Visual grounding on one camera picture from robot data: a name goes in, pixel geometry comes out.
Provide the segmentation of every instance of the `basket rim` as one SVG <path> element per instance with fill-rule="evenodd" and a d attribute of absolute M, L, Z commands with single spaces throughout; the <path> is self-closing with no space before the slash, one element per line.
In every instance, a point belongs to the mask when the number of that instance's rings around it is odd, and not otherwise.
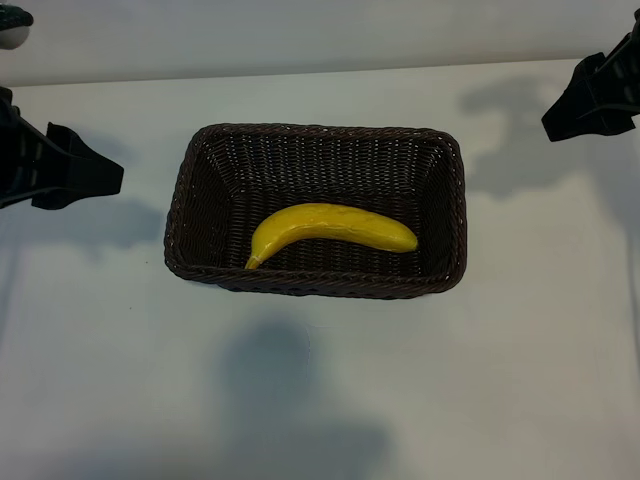
<path fill-rule="evenodd" d="M 185 262 L 178 245 L 181 235 L 178 226 L 182 223 L 184 209 L 176 208 L 182 204 L 185 198 L 190 179 L 193 175 L 195 163 L 198 159 L 198 150 L 205 139 L 212 135 L 255 134 L 255 135 L 291 135 L 308 137 L 344 137 L 344 138 L 398 138 L 398 139 L 427 139 L 435 144 L 440 144 L 443 150 L 449 150 L 449 161 L 453 162 L 450 169 L 449 181 L 452 182 L 452 192 L 455 200 L 452 219 L 452 232 L 454 236 L 454 248 L 451 250 L 451 258 L 444 272 L 428 276 L 396 276 L 379 275 L 361 272 L 333 272 L 333 271 L 301 271 L 301 270 L 246 270 L 236 267 L 215 267 L 210 265 L 189 265 Z M 467 266 L 467 220 L 465 200 L 464 166 L 460 154 L 458 142 L 448 133 L 430 128 L 410 127 L 336 127 L 323 125 L 295 125 L 284 123 L 256 124 L 256 123 L 221 123 L 210 125 L 200 129 L 193 137 L 184 161 L 180 166 L 180 172 L 176 182 L 175 192 L 171 202 L 171 208 L 167 215 L 167 228 L 164 238 L 165 263 L 167 267 L 179 277 L 189 277 L 188 280 L 201 279 L 207 283 L 277 283 L 282 286 L 299 285 L 301 281 L 313 283 L 319 287 L 327 285 L 340 287 L 349 286 L 357 281 L 366 283 L 373 288 L 400 290 L 403 293 L 419 293 L 425 291 L 442 292 L 449 290 L 460 282 Z"/>

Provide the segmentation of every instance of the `banana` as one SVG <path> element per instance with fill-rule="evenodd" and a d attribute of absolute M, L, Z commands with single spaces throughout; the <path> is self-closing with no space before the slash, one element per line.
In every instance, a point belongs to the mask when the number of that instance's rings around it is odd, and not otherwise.
<path fill-rule="evenodd" d="M 391 218 L 344 205 L 304 203 L 263 220 L 253 233 L 245 268 L 258 268 L 282 248 L 305 238 L 345 240 L 396 253 L 418 248 L 413 232 Z"/>

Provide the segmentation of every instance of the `white table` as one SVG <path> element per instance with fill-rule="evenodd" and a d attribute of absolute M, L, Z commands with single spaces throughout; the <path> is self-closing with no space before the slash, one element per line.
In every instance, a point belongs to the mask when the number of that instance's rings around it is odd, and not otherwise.
<path fill-rule="evenodd" d="M 640 134 L 548 142 L 574 64 L 15 89 L 126 173 L 116 197 L 0 212 L 2 478 L 640 478 Z M 174 277 L 177 169 L 219 122 L 450 132 L 462 283 L 382 302 Z"/>

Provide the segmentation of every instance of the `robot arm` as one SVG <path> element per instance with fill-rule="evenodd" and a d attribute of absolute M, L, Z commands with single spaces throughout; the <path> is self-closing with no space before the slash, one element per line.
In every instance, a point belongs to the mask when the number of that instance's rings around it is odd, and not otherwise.
<path fill-rule="evenodd" d="M 19 46 L 31 24 L 29 13 L 0 5 L 0 48 Z M 66 127 L 50 123 L 42 135 L 12 100 L 11 90 L 0 87 L 0 208 L 31 198 L 34 207 L 57 210 L 82 198 L 120 192 L 120 165 Z"/>
<path fill-rule="evenodd" d="M 640 113 L 640 10 L 636 24 L 605 57 L 591 55 L 576 67 L 569 86 L 542 118 L 552 142 L 585 134 L 619 135 L 635 128 Z"/>

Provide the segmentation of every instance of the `rectangular basket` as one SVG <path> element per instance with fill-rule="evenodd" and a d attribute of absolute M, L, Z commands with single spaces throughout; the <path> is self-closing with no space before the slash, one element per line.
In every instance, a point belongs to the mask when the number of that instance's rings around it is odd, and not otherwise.
<path fill-rule="evenodd" d="M 245 270 L 272 213 L 334 203 L 394 218 L 418 250 L 390 253 L 302 240 Z M 179 277 L 232 291 L 413 298 L 455 286 L 466 267 L 457 142 L 430 129 L 222 124 L 191 141 L 167 219 L 165 261 Z"/>

